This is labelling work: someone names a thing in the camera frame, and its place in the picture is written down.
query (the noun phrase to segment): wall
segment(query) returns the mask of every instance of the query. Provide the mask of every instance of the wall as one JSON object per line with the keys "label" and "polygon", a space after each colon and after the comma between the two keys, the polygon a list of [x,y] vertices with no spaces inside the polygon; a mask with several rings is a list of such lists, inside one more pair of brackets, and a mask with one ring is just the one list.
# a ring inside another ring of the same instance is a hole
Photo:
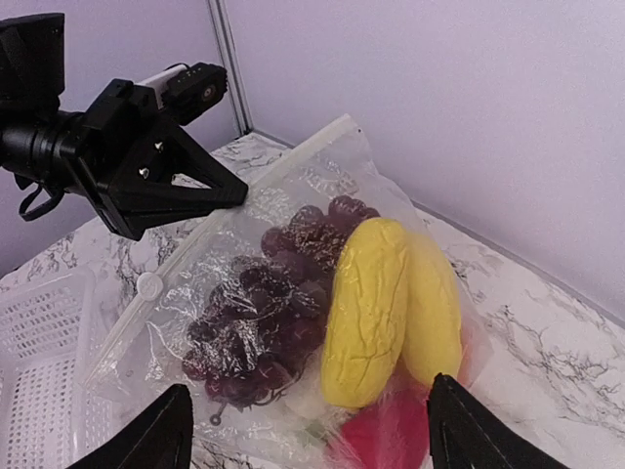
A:
{"label": "wall", "polygon": [[[84,110],[112,78],[140,81],[170,64],[219,63],[204,0],[2,0],[0,18],[63,12],[66,91],[62,108]],[[237,136],[228,100],[193,122],[207,149]],[[26,223],[18,216],[24,193],[0,171],[0,276],[95,216],[88,202],[66,196],[52,214]]]}
{"label": "wall", "polygon": [[257,128],[349,112],[414,200],[625,319],[625,3],[227,4]]}

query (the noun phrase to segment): plastic bag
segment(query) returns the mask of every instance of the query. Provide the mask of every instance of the plastic bag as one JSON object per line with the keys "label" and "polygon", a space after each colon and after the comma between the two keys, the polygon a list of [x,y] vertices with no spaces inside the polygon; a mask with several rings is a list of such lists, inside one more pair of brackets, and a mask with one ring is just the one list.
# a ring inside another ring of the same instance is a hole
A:
{"label": "plastic bag", "polygon": [[[135,298],[112,329],[86,386],[123,404],[130,420],[185,383],[196,437],[289,467],[417,467],[428,448],[427,389],[401,359],[365,408],[330,405],[321,391],[337,264],[354,230],[380,216],[427,234],[345,116],[253,182],[243,207],[211,214],[190,235],[156,273],[160,294]],[[468,385],[489,347],[460,296]],[[355,323],[345,333],[362,331]]]}

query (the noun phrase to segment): white plastic crate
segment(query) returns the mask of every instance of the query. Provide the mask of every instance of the white plastic crate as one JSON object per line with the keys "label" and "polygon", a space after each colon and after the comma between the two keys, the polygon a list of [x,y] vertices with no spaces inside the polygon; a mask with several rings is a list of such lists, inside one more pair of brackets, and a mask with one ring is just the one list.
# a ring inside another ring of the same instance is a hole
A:
{"label": "white plastic crate", "polygon": [[105,337],[94,284],[78,269],[0,297],[0,467],[65,468],[116,430],[74,383]]}

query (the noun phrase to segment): marble countertop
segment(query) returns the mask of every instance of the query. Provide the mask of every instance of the marble countertop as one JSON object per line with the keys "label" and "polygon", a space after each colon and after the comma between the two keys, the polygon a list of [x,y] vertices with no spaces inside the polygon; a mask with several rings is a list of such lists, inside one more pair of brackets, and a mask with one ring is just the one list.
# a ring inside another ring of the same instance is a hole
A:
{"label": "marble countertop", "polygon": [[[243,179],[288,150],[251,134],[213,154]],[[625,461],[625,331],[537,274],[419,212],[472,296],[494,351],[471,392],[507,425],[571,468],[616,468]],[[95,219],[0,280],[0,295],[53,273],[88,266],[109,323],[199,224],[150,230],[139,242]],[[194,445],[198,468],[275,467]]]}

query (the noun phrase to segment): mango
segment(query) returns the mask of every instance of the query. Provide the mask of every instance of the mango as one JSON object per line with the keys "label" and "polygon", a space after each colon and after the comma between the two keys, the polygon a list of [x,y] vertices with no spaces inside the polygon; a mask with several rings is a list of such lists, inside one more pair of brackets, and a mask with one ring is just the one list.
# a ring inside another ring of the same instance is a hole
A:
{"label": "mango", "polygon": [[437,244],[410,235],[406,336],[401,356],[414,379],[432,387],[439,373],[456,378],[462,360],[460,299],[456,276]]}
{"label": "mango", "polygon": [[360,224],[344,247],[321,364],[321,392],[332,405],[374,403],[394,371],[405,337],[409,233],[383,218]]}

